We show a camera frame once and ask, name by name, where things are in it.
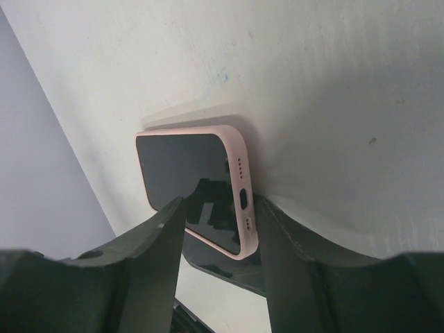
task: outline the charging port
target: charging port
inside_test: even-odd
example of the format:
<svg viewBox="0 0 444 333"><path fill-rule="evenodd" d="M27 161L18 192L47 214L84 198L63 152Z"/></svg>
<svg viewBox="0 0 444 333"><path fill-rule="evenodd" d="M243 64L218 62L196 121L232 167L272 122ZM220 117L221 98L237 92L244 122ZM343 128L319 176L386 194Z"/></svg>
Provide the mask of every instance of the charging port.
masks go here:
<svg viewBox="0 0 444 333"><path fill-rule="evenodd" d="M248 199L247 199L247 191L246 191L246 189L241 189L241 192L239 193L239 197L241 199L241 208L244 210L248 206Z"/></svg>

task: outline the light gray wall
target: light gray wall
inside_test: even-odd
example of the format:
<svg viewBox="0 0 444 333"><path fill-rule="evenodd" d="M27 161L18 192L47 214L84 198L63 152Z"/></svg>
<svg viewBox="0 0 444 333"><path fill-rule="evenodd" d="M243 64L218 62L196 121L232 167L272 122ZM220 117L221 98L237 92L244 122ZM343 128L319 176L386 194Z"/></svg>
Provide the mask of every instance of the light gray wall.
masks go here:
<svg viewBox="0 0 444 333"><path fill-rule="evenodd" d="M113 237L0 9L0 248L62 258Z"/></svg>
<svg viewBox="0 0 444 333"><path fill-rule="evenodd" d="M143 123L233 114L253 187L298 222L444 250L442 0L152 2L0 0L114 230L149 213Z"/></svg>

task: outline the phone screen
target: phone screen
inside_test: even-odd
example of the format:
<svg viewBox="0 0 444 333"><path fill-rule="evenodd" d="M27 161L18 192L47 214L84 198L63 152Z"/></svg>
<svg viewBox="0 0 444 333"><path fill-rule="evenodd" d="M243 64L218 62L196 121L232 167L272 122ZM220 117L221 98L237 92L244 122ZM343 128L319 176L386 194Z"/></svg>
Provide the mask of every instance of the phone screen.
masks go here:
<svg viewBox="0 0 444 333"><path fill-rule="evenodd" d="M188 201L186 226L237 255L241 250L228 157L213 134L136 138L151 206L161 210L178 196Z"/></svg>

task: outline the black plastic part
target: black plastic part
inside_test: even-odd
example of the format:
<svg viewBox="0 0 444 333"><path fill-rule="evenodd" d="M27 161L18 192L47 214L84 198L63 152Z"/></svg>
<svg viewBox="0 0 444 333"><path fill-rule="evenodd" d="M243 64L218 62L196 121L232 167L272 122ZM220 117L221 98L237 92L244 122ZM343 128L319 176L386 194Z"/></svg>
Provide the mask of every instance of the black plastic part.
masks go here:
<svg viewBox="0 0 444 333"><path fill-rule="evenodd" d="M174 305L187 205L176 199L78 259L0 251L1 331L208 333ZM260 256L238 266L187 259L255 292L263 272L273 332L444 332L444 254L378 260L326 240L265 198L255 207Z"/></svg>
<svg viewBox="0 0 444 333"><path fill-rule="evenodd" d="M2 332L170 332L185 229L176 199L80 259L0 251Z"/></svg>
<svg viewBox="0 0 444 333"><path fill-rule="evenodd" d="M256 208L273 332L444 332L444 254L380 261Z"/></svg>

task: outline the white surface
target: white surface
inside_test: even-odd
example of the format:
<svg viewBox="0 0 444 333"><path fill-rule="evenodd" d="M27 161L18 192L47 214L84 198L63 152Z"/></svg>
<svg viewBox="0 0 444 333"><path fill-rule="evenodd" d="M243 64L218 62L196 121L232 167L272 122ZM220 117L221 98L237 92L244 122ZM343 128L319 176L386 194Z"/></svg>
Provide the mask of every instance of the white surface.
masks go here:
<svg viewBox="0 0 444 333"><path fill-rule="evenodd" d="M136 132L240 114L253 186L299 222L443 249L442 1L1 4L117 234L151 214Z"/></svg>
<svg viewBox="0 0 444 333"><path fill-rule="evenodd" d="M176 298L216 333L270 333L266 299L191 267L182 257Z"/></svg>

